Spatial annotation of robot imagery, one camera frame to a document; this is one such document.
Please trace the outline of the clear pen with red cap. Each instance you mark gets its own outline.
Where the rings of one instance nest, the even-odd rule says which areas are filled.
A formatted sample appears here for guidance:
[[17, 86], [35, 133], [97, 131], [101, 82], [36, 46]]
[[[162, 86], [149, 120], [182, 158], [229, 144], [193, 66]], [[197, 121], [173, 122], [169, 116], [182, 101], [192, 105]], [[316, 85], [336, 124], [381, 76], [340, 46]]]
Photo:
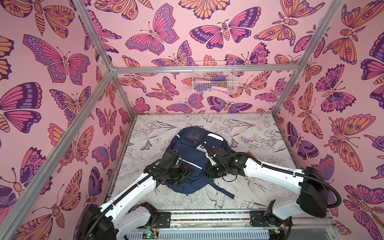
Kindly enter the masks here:
[[256, 146], [257, 148], [261, 148], [261, 147], [262, 147], [262, 145], [261, 145], [260, 143], [255, 142], [255, 141], [253, 141], [253, 140], [251, 140], [251, 139], [243, 138], [243, 139], [242, 139], [242, 142], [243, 142], [244, 144], [247, 144], [247, 145]]

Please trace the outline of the navy blue student backpack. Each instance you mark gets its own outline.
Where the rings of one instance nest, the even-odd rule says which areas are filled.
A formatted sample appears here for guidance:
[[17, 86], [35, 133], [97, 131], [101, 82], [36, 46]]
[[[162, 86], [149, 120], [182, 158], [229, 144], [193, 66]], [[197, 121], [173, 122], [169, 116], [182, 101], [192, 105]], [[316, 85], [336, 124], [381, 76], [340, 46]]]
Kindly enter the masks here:
[[234, 199], [235, 195], [216, 185], [214, 180], [208, 176], [208, 170], [212, 166], [212, 162], [206, 156], [207, 151], [201, 145], [201, 142], [204, 142], [211, 150], [220, 147], [226, 154], [234, 153], [222, 136], [199, 127], [184, 128], [175, 135], [168, 149], [178, 151], [179, 160], [190, 169], [190, 173], [184, 177], [182, 183], [167, 180], [165, 185], [174, 192], [185, 195], [195, 193], [210, 185], [215, 190]]

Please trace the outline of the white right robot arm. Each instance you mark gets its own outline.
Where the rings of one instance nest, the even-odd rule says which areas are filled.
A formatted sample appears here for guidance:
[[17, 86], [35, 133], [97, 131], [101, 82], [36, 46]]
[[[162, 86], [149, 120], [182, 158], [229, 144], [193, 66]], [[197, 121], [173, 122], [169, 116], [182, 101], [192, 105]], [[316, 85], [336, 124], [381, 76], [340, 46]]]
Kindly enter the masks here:
[[211, 179], [240, 175], [265, 180], [293, 192], [284, 199], [271, 201], [266, 218], [282, 221], [300, 214], [324, 218], [328, 209], [342, 203], [338, 191], [312, 167], [305, 170], [284, 168], [262, 162], [249, 153], [228, 153], [219, 147], [207, 149], [206, 155], [215, 163], [207, 171]]

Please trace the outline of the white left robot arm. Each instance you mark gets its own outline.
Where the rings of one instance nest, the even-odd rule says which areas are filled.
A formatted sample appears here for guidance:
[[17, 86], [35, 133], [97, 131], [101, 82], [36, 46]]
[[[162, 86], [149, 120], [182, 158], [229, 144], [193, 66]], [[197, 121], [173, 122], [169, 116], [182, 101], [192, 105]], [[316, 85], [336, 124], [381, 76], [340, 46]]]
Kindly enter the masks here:
[[120, 240], [132, 230], [145, 226], [157, 214], [151, 205], [135, 205], [159, 185], [171, 180], [181, 183], [190, 174], [178, 151], [166, 150], [163, 157], [146, 166], [134, 183], [99, 207], [89, 207], [79, 219], [76, 240]]

